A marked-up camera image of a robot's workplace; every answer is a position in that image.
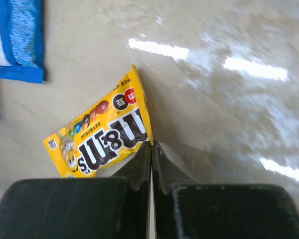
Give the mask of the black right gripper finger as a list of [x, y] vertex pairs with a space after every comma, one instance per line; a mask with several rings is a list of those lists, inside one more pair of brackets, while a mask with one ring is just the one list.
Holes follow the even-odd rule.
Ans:
[[271, 184], [200, 184], [151, 148], [158, 239], [299, 239], [299, 213]]

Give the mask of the blue small snack packet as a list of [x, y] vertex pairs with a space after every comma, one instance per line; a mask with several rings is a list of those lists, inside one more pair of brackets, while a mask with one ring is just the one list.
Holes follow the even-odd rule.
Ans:
[[43, 83], [42, 0], [0, 0], [0, 78]]

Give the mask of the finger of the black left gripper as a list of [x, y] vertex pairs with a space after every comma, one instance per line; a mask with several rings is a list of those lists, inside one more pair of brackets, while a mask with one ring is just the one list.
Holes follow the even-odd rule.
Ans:
[[145, 239], [151, 145], [111, 177], [28, 179], [0, 201], [0, 239]]

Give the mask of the small yellow M&M's bag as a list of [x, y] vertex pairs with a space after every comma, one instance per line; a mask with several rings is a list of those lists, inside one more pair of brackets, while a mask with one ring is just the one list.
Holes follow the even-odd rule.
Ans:
[[137, 68], [106, 96], [43, 141], [63, 178], [94, 177], [136, 153], [143, 142], [153, 144], [146, 95]]

